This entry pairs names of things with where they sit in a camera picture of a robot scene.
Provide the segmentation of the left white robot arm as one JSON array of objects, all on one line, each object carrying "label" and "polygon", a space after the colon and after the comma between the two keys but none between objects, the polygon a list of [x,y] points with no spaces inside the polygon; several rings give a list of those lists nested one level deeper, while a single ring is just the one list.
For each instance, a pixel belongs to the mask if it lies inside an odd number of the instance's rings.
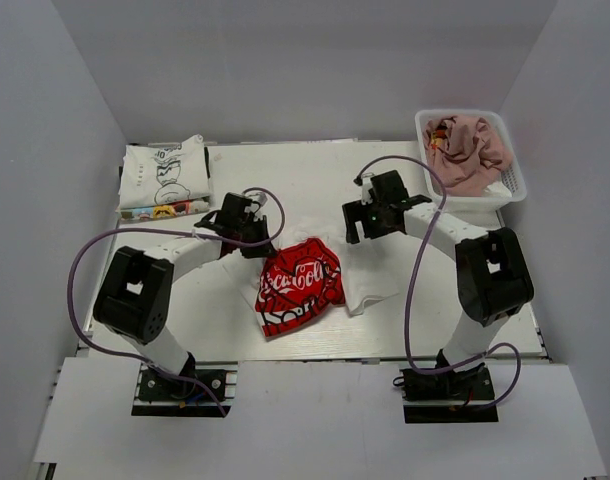
[{"label": "left white robot arm", "polygon": [[113,255],[93,306],[93,318],[126,339],[143,362],[163,371],[162,387],[184,399],[196,387],[195,360],[166,327],[172,287],[205,264],[239,250],[246,258],[276,254],[259,191],[228,193],[220,209],[206,214],[190,232],[161,245],[129,246]]}]

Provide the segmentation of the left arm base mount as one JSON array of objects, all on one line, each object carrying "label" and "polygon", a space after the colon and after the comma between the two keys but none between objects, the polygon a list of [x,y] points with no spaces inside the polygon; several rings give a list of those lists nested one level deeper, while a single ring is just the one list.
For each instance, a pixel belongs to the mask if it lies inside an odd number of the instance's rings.
[{"label": "left arm base mount", "polygon": [[[228,413],[235,396],[238,367],[204,364],[198,365],[194,374],[212,391],[225,413]],[[131,415],[170,418],[224,417],[203,388],[164,378],[146,367],[140,369]]]}]

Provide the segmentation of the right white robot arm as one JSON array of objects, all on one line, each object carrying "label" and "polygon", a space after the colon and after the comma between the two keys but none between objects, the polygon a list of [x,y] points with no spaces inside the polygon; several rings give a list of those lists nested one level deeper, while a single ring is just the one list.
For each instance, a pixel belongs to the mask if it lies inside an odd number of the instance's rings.
[{"label": "right white robot arm", "polygon": [[407,295],[414,295],[423,255],[433,247],[455,265],[461,306],[457,326],[440,349],[433,368],[412,363],[422,376],[436,375],[438,390],[457,399],[469,391],[469,370],[511,345],[495,340],[501,328],[534,297],[534,286],[513,230],[488,230],[447,213],[424,195],[412,196],[395,170],[362,174],[355,179],[358,200],[343,205],[346,240],[357,244],[393,233],[417,238],[421,244],[413,263]]}]

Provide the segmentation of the pink t-shirt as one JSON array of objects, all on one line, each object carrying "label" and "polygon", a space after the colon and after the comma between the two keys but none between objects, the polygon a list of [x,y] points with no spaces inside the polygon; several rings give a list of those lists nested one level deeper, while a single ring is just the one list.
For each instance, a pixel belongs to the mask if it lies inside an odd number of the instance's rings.
[{"label": "pink t-shirt", "polygon": [[428,165],[452,196],[483,196],[514,161],[497,129],[481,116],[431,119],[423,129],[423,144]]}]

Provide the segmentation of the plain white t-shirt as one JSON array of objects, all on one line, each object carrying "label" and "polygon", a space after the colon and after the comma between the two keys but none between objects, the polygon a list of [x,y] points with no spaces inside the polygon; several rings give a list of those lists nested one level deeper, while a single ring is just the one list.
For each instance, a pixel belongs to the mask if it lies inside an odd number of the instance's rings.
[{"label": "plain white t-shirt", "polygon": [[482,198],[511,198],[512,191],[502,181],[496,181],[487,185],[481,192]]}]

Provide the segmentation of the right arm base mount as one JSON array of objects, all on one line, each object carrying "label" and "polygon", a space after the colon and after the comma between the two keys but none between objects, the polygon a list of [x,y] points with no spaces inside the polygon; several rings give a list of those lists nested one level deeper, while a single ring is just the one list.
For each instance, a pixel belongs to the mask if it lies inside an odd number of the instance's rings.
[{"label": "right arm base mount", "polygon": [[469,371],[420,375],[403,369],[393,380],[403,398],[406,424],[496,423],[497,407],[483,406],[495,400],[488,368],[482,364]]}]

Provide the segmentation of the white red print t-shirt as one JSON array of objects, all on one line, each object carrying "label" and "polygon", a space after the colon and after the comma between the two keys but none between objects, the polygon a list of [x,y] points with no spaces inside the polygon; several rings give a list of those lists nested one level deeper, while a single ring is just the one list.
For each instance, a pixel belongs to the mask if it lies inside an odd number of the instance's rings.
[{"label": "white red print t-shirt", "polygon": [[235,253],[223,261],[266,339],[295,332],[334,307],[361,315],[399,293],[371,244],[347,243],[343,229],[320,218],[287,227],[275,248],[272,258]]}]

